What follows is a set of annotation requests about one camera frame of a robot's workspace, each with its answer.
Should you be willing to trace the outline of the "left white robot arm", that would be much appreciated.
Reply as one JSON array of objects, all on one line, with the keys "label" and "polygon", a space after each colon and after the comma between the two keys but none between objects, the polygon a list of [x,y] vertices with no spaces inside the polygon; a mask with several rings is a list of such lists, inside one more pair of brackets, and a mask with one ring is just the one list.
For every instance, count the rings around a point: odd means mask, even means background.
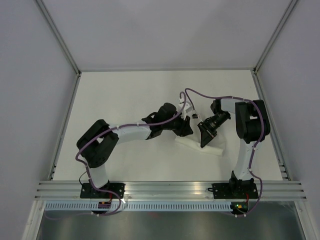
[{"label": "left white robot arm", "polygon": [[78,153],[75,159],[84,164],[91,191],[98,198],[109,193],[109,177],[105,163],[117,145],[137,141],[151,140],[163,131],[172,131],[176,136],[185,137],[193,134],[190,127],[191,104],[181,102],[178,106],[165,103],[158,111],[151,113],[136,123],[123,125],[108,124],[103,119],[97,120],[77,141]]}]

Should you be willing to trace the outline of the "white cloth napkin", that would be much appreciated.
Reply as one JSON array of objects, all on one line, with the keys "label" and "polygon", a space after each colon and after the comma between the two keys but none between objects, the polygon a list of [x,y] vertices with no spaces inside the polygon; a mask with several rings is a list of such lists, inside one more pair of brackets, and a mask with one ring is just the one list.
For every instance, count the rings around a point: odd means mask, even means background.
[{"label": "white cloth napkin", "polygon": [[224,153],[224,147],[220,146],[209,146],[206,145],[204,147],[201,147],[200,143],[197,141],[194,141],[187,137],[179,137],[177,136],[175,138],[175,141],[189,149],[192,149],[194,151],[198,151],[203,154],[209,154],[209,155],[215,155],[218,157],[222,157]]}]

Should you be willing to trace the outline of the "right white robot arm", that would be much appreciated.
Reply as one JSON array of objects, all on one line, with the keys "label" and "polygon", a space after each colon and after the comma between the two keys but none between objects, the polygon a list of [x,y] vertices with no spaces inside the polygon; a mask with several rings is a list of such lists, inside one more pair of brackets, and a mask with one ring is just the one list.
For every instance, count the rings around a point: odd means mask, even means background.
[{"label": "right white robot arm", "polygon": [[218,134],[217,129],[235,117],[235,130],[240,139],[238,159],[229,179],[228,192],[241,197],[247,186],[254,184],[252,165],[261,142],[270,134],[271,126],[265,102],[261,99],[218,98],[211,104],[213,116],[197,124],[200,131],[200,147],[204,148]]}]

